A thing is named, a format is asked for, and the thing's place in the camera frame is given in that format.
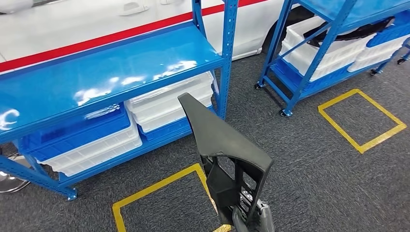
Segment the caster wheel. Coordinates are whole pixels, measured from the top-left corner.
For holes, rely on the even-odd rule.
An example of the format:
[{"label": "caster wheel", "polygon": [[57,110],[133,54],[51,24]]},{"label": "caster wheel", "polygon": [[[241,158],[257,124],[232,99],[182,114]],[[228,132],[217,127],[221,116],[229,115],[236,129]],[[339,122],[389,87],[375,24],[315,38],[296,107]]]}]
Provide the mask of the caster wheel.
[{"label": "caster wheel", "polygon": [[399,59],[399,60],[397,61],[397,64],[400,65],[400,64],[404,63],[405,61],[406,61],[405,59]]},{"label": "caster wheel", "polygon": [[289,116],[286,115],[285,112],[283,112],[283,110],[284,110],[284,109],[279,110],[279,115],[280,115],[281,117],[290,117],[290,115],[289,115]]},{"label": "caster wheel", "polygon": [[378,72],[375,69],[370,70],[369,75],[374,76],[376,74],[378,74]]},{"label": "caster wheel", "polygon": [[259,90],[259,89],[262,88],[258,83],[256,83],[254,87],[255,87],[256,90]]}]

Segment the plastic storage bin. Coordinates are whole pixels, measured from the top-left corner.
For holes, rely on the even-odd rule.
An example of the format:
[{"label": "plastic storage bin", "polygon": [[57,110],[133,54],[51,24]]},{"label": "plastic storage bin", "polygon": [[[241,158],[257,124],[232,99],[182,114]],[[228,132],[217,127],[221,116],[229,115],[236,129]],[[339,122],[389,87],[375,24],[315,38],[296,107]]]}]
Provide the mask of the plastic storage bin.
[{"label": "plastic storage bin", "polygon": [[[200,101],[204,106],[210,107],[212,105],[212,94],[213,91],[208,90],[208,92],[203,93],[203,96],[197,98],[197,100]],[[180,103],[178,103],[178,105],[176,105],[173,109],[169,111],[159,111],[157,112],[157,114],[151,115],[150,117],[146,117],[143,120],[138,120],[136,118],[136,115],[133,114],[135,121],[140,126],[142,132],[145,133],[160,128],[174,121],[177,121],[185,116],[185,112],[182,109]]]},{"label": "plastic storage bin", "polygon": [[[282,42],[282,50],[284,52],[288,51],[291,49],[291,47],[286,43]],[[323,64],[322,62],[319,64],[319,66],[316,68],[315,72],[313,73],[312,77],[310,78],[309,81],[315,81],[321,77],[324,77],[340,68],[345,67],[348,64],[353,63],[356,60],[356,57],[358,54],[360,54],[361,51],[357,51],[355,53],[348,53],[345,57],[341,57],[340,60],[335,60],[331,63],[326,63]],[[288,63],[291,63],[297,71],[305,75],[306,71],[308,70],[311,60],[307,60],[304,58],[302,54],[299,54],[296,51],[291,52],[287,56],[284,57],[285,61]]]},{"label": "plastic storage bin", "polygon": [[[288,26],[286,28],[286,37],[282,41],[280,55],[305,40],[303,34],[320,26],[323,22],[325,22],[323,19],[315,16]],[[349,64],[349,61],[350,63],[353,62],[356,55],[366,47],[367,42],[375,35],[376,34],[373,34],[357,40],[333,42],[320,62],[317,68],[318,72],[312,76],[311,81],[337,70],[338,68],[336,68],[336,66],[339,68],[343,67],[344,65],[342,65],[342,63],[346,65]],[[285,56],[284,59],[297,68],[302,75],[305,75],[318,50],[318,47],[305,43]]]},{"label": "plastic storage bin", "polygon": [[39,130],[14,141],[22,154],[32,155],[39,161],[58,156],[82,145],[130,126],[123,103],[105,115],[85,119],[73,118],[63,124]]},{"label": "plastic storage bin", "polygon": [[[208,107],[209,110],[214,111],[213,107],[210,106]],[[186,116],[183,118],[174,121],[172,123],[169,123],[165,126],[162,126],[160,128],[157,128],[155,130],[151,130],[150,132],[143,132],[141,126],[138,125],[138,129],[142,136],[144,136],[148,141],[160,139],[164,136],[170,135],[170,134],[178,134],[183,131],[186,131],[188,128],[190,128],[190,124],[188,122],[188,119]]]},{"label": "plastic storage bin", "polygon": [[404,41],[409,38],[410,35],[405,35],[400,38],[391,40],[389,42],[385,42],[382,44],[379,44],[374,47],[366,47],[363,52],[361,52],[358,56],[357,59],[366,59],[370,57],[377,56],[378,54],[385,53],[387,51],[392,51],[392,50],[398,50],[403,46]]},{"label": "plastic storage bin", "polygon": [[394,23],[383,31],[378,32],[377,35],[367,43],[367,47],[374,47],[406,35],[410,36],[410,10],[396,14]]},{"label": "plastic storage bin", "polygon": [[55,172],[62,172],[66,176],[72,176],[140,147],[142,141],[136,123],[131,119],[131,116],[129,116],[129,121],[131,123],[126,129],[51,159],[37,162],[50,165]]},{"label": "plastic storage bin", "polygon": [[137,122],[145,121],[159,111],[168,112],[180,107],[178,96],[187,92],[200,98],[205,92],[212,90],[213,76],[205,72],[197,76],[156,89],[146,94],[125,101],[128,110],[135,114]]},{"label": "plastic storage bin", "polygon": [[379,62],[382,62],[384,60],[389,59],[392,57],[393,53],[397,51],[399,48],[393,48],[391,50],[385,51],[381,54],[376,54],[372,57],[361,57],[356,59],[356,61],[347,69],[349,72],[354,72],[356,70],[365,68],[367,66],[370,66],[372,64],[376,64]]}]

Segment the yellow floor tape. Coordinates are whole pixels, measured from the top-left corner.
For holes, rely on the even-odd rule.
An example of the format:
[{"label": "yellow floor tape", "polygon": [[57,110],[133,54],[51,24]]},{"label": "yellow floor tape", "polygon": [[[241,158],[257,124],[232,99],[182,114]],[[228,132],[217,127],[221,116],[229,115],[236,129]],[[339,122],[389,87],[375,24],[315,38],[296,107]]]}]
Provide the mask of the yellow floor tape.
[{"label": "yellow floor tape", "polygon": [[[146,196],[146,195],[148,195],[148,194],[150,194],[150,193],[152,193],[152,192],[154,192],[154,191],[156,191],[156,190],[158,190],[158,189],[160,189],[160,188],[162,188],[162,187],[164,187],[164,186],[166,186],[166,185],[168,185],[168,184],[170,184],[170,183],[172,183],[172,182],[174,182],[178,179],[181,179],[184,176],[186,176],[186,175],[188,175],[192,172],[196,172],[198,174],[199,179],[201,180],[201,183],[204,186],[205,191],[208,194],[209,199],[211,200],[214,208],[216,209],[215,203],[212,200],[211,195],[209,194],[208,187],[206,185],[206,176],[205,176],[204,172],[202,171],[202,168],[201,168],[200,164],[196,163],[196,164],[194,164],[194,165],[192,165],[192,166],[190,166],[190,167],[188,167],[188,168],[186,168],[182,171],[179,171],[179,172],[173,174],[172,176],[170,176],[168,178],[163,179],[162,181],[160,181],[160,182],[158,182],[154,185],[149,186],[148,188],[145,188],[145,189],[143,189],[143,190],[141,190],[141,191],[139,191],[139,192],[137,192],[137,193],[135,193],[135,194],[121,200],[121,201],[119,201],[119,202],[114,203],[113,204],[113,213],[114,213],[114,219],[115,219],[116,224],[117,224],[118,232],[126,232],[124,220],[122,219],[121,212],[120,212],[121,207],[126,206],[126,205],[128,205],[128,204],[130,204],[130,203],[132,203],[132,202],[134,202],[134,201],[136,201],[136,200],[138,200],[138,199],[140,199],[140,198],[142,198],[142,197],[144,197],[144,196]],[[214,230],[214,232],[228,232],[230,230],[231,230],[230,225],[222,225],[221,227]]]},{"label": "yellow floor tape", "polygon": [[[359,145],[354,139],[352,139],[324,110],[350,96],[353,94],[360,94],[362,97],[364,97],[366,100],[368,100],[370,103],[372,103],[376,108],[378,108],[380,111],[382,111],[384,114],[386,114],[389,118],[391,118],[395,123],[397,123],[397,126],[394,128],[388,130],[387,132],[377,136],[376,138],[370,140],[369,142]],[[385,141],[386,139],[392,137],[393,135],[399,133],[401,130],[405,129],[407,126],[404,124],[400,119],[395,117],[393,114],[388,112],[386,109],[384,109],[381,105],[379,105],[377,102],[375,102],[373,99],[371,99],[368,95],[363,93],[359,89],[352,89],[347,93],[344,93],[318,107],[319,113],[326,118],[326,120],[340,133],[349,141],[354,148],[356,148],[361,154],[363,154],[365,151],[371,149],[372,147],[376,146],[377,144]]]}]

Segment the car body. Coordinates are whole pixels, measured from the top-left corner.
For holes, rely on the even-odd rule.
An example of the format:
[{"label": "car body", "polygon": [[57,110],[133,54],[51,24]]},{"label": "car body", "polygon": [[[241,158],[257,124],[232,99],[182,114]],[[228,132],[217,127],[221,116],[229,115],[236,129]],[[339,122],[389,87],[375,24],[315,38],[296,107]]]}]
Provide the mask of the car body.
[{"label": "car body", "polygon": [[[41,5],[41,1],[50,3]],[[135,36],[141,32],[141,28],[144,28],[142,31],[145,33],[181,23],[187,20],[184,17],[192,11],[191,0],[35,2],[39,6],[0,15],[0,57],[5,60],[0,60],[0,72],[68,55],[71,48],[71,53],[75,53]],[[207,38],[220,52],[223,1],[202,2]],[[278,19],[282,4],[283,0],[239,0],[234,59],[261,52],[266,35]]]}]

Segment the blue metal shelf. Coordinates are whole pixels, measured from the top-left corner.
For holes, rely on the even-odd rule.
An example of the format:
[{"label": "blue metal shelf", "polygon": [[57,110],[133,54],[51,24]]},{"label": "blue metal shelf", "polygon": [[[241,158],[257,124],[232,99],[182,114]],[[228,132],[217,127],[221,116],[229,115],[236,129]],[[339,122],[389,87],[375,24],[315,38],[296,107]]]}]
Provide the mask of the blue metal shelf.
[{"label": "blue metal shelf", "polygon": [[[316,81],[309,81],[305,85],[305,88],[302,89],[302,93],[299,98],[303,99],[312,96],[331,86],[337,85],[340,82],[350,79],[351,77],[354,77],[359,73],[373,69],[389,60],[390,58],[379,63],[370,65],[368,67],[362,68],[360,70],[356,70],[354,72],[347,71],[348,67],[350,66],[349,64],[324,77],[321,77]],[[294,94],[297,91],[301,81],[303,80],[303,76],[297,71],[295,67],[293,67],[293,65],[281,59],[274,65],[270,66],[270,69],[275,74],[275,76],[292,92],[292,94]]]},{"label": "blue metal shelf", "polygon": [[[328,22],[328,24],[310,35],[308,38],[305,38],[302,42],[289,49],[284,54],[274,57],[276,54],[275,51],[277,51],[278,45],[281,41],[281,35],[285,27],[286,18],[288,17],[289,11],[294,3],[300,3],[302,6],[311,10],[314,14],[322,17]],[[255,85],[256,89],[260,89],[261,87],[266,86],[266,84],[270,85],[273,90],[286,102],[286,108],[280,110],[280,115],[291,116],[292,109],[296,103],[303,98],[336,85],[377,65],[379,65],[378,68],[376,70],[372,70],[371,75],[380,73],[391,58],[352,73],[347,71],[348,66],[346,66],[313,82],[310,81],[312,75],[316,71],[318,65],[322,61],[330,45],[335,41],[338,34],[368,23],[374,23],[409,8],[410,0],[334,0],[331,4],[329,4],[328,0],[284,0],[279,20],[269,46],[267,58],[264,63],[263,72],[259,78],[259,81]],[[324,32],[326,29],[329,29],[326,33],[326,37],[320,45],[320,48],[305,75],[301,75],[291,64],[283,60],[284,56],[294,51],[299,46],[307,43],[317,35]],[[274,72],[279,81],[292,92],[292,96],[290,98],[286,96],[279,86],[269,78],[269,72]]]},{"label": "blue metal shelf", "polygon": [[14,123],[0,128],[0,143],[223,63],[188,22],[0,75],[0,116],[18,114],[5,117]]},{"label": "blue metal shelf", "polygon": [[[0,75],[0,144],[217,68],[217,114],[225,119],[238,0],[224,2],[222,55],[206,39],[201,1],[192,0],[190,22]],[[141,147],[59,181],[27,154],[33,170],[2,156],[0,170],[73,200],[69,186],[190,133],[142,136]]]},{"label": "blue metal shelf", "polygon": [[[297,0],[296,2],[324,20],[332,22],[346,0],[333,0],[331,4],[328,0]],[[343,33],[407,9],[410,9],[409,0],[357,0],[338,32]]]}]

